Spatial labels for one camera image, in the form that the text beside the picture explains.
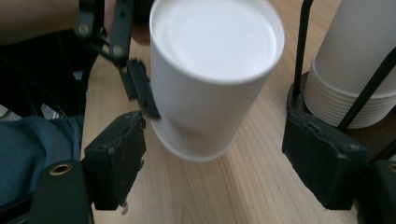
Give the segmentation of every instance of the person's arm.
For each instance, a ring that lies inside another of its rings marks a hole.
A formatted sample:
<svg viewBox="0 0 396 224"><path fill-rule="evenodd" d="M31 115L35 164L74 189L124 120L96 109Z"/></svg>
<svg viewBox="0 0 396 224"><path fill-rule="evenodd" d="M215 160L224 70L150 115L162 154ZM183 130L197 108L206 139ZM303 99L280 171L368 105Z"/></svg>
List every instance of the person's arm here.
<svg viewBox="0 0 396 224"><path fill-rule="evenodd" d="M71 29L78 0L1 0L0 45Z"/></svg>

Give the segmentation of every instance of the white paper cup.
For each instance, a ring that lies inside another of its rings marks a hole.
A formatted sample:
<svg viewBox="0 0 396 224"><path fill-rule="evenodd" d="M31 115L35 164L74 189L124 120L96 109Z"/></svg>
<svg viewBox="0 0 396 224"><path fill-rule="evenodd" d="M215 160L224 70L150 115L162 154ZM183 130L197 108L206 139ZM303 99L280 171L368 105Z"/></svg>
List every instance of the white paper cup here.
<svg viewBox="0 0 396 224"><path fill-rule="evenodd" d="M280 59L281 20L262 0L157 0L149 23L154 131L183 159L214 160Z"/></svg>
<svg viewBox="0 0 396 224"><path fill-rule="evenodd" d="M343 0L334 15L305 86L308 109L337 126L396 47L395 0ZM396 105L393 69L348 128L376 124Z"/></svg>

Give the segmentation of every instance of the blue sleeve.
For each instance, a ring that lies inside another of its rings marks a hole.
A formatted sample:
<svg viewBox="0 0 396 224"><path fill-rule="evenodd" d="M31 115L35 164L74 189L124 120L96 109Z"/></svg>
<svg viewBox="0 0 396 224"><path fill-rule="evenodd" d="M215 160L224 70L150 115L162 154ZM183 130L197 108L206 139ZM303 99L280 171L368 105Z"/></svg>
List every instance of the blue sleeve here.
<svg viewBox="0 0 396 224"><path fill-rule="evenodd" d="M45 167L79 160L83 120L77 116L0 121L0 205L33 192Z"/></svg>

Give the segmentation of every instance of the wooden table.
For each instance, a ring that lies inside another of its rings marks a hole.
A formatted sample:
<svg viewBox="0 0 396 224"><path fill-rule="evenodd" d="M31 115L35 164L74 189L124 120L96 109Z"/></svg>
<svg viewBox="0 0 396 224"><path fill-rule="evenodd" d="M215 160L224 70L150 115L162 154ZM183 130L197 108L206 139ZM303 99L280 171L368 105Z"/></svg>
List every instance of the wooden table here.
<svg viewBox="0 0 396 224"><path fill-rule="evenodd" d="M183 161L162 146L148 122L148 151L128 196L129 212L123 216L121 209L94 211L96 223L357 223L354 208L324 209L281 152L302 0L271 2L284 22L285 50L231 151L212 162ZM309 70L339 3L314 2L304 71ZM145 62L149 73L149 47L133 43L131 51L132 57ZM83 147L115 117L136 109L137 103L128 101L118 70L99 58L88 90Z"/></svg>

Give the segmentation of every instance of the wooden surface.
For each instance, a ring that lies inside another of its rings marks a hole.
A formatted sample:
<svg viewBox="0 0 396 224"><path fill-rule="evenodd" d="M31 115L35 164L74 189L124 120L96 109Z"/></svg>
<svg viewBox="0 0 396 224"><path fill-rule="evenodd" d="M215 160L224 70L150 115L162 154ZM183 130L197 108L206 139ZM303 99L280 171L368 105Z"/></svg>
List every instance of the wooden surface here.
<svg viewBox="0 0 396 224"><path fill-rule="evenodd" d="M216 161L183 161L162 146L148 122L148 151L128 196L129 212L123 216L121 209L94 211L96 223L357 223L355 209L324 209L281 152L302 0L271 2L284 22L285 50L241 126L235 146ZM304 71L339 2L314 2ZM149 72L149 47L133 43L131 51ZM127 99L116 68L99 58L90 79L83 146L115 117L136 109L136 102Z"/></svg>

